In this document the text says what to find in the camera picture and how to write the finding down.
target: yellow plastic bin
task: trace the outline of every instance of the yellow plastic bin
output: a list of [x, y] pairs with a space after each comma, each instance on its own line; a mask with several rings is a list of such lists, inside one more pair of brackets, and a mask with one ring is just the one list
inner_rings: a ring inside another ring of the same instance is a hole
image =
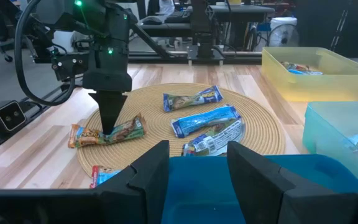
[[[296, 75], [280, 62], [309, 65], [324, 75]], [[265, 47], [262, 73], [290, 101], [357, 101], [358, 63], [319, 47]]]

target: dark floor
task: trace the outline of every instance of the dark floor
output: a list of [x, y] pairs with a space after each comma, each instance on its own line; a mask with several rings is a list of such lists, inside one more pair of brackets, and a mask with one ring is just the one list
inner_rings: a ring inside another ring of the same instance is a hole
[[[165, 46], [165, 40], [160, 40], [158, 43]], [[185, 47], [186, 45], [179, 46], [176, 50], [185, 50]], [[140, 38], [132, 40], [129, 48], [131, 51], [152, 50]], [[8, 51], [8, 54], [13, 56], [13, 51]], [[50, 64], [33, 63], [28, 50], [23, 50], [23, 64], [27, 84], [35, 95], [39, 97], [45, 96], [60, 85], [60, 82], [56, 81]], [[25, 95], [17, 81], [14, 62], [6, 62], [0, 53], [0, 101], [21, 100], [24, 97]]]

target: blue container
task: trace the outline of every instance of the blue container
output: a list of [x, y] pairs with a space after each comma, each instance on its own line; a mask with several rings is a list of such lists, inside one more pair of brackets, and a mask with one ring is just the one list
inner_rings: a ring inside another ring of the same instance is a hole
[[358, 101], [312, 102], [305, 114], [303, 144], [312, 154], [331, 157], [358, 178]]
[[[338, 161], [321, 155], [266, 156], [337, 192], [358, 192], [358, 180]], [[163, 224], [245, 223], [226, 157], [173, 157]]]

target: woven placemat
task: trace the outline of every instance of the woven placemat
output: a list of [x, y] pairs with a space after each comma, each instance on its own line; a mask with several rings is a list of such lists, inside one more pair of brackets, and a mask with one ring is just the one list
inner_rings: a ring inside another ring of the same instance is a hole
[[[182, 145], [199, 136], [206, 128], [185, 139], [178, 139], [172, 131], [171, 119], [205, 113], [225, 104], [234, 105], [246, 123], [246, 134], [241, 144], [259, 154], [284, 153], [285, 138], [278, 121], [263, 106], [233, 91], [220, 88], [224, 98], [219, 103], [189, 106], [170, 113], [164, 111], [163, 93], [194, 95], [208, 87], [208, 85], [201, 84], [172, 83], [148, 86], [128, 93], [116, 124], [128, 121], [141, 112], [146, 120], [147, 134], [142, 138], [109, 146], [96, 145], [79, 148], [78, 159], [85, 172], [91, 175], [94, 165], [121, 170], [164, 139], [170, 141], [170, 156], [180, 156]], [[102, 130], [99, 110], [89, 117], [85, 126]]]

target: teal plastic bin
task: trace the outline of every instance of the teal plastic bin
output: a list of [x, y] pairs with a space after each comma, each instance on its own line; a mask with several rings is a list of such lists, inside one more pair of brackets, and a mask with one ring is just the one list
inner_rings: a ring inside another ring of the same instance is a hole
[[303, 144], [312, 154], [331, 157], [358, 178], [358, 101], [312, 102], [305, 114]]

